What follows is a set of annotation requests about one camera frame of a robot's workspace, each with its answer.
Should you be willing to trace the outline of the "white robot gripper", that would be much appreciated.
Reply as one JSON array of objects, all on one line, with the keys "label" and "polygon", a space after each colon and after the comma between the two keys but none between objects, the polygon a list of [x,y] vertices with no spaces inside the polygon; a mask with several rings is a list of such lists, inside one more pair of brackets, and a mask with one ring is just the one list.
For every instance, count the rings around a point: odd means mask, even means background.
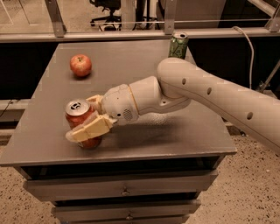
[{"label": "white robot gripper", "polygon": [[67,115],[71,129],[66,133],[66,139],[70,142],[79,143],[100,137],[108,133],[114,123],[127,125],[139,117],[133,94],[126,84],[111,88],[104,96],[97,94],[88,97],[87,101],[96,111],[106,115],[92,114],[77,126],[74,126],[74,119],[80,118]]}]

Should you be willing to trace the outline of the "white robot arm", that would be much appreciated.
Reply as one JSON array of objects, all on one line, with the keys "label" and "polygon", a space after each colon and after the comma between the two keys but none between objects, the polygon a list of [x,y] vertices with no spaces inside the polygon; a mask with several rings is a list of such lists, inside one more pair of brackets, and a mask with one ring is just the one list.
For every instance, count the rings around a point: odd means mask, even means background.
[{"label": "white robot arm", "polygon": [[94,113],[66,133],[79,143],[100,137],[115,124],[126,125],[148,113],[165,114],[187,106],[191,100],[208,107],[255,140],[280,153],[280,100],[212,75],[194,64],[167,58],[157,74],[112,87],[103,95],[69,103],[76,116],[84,108]]}]

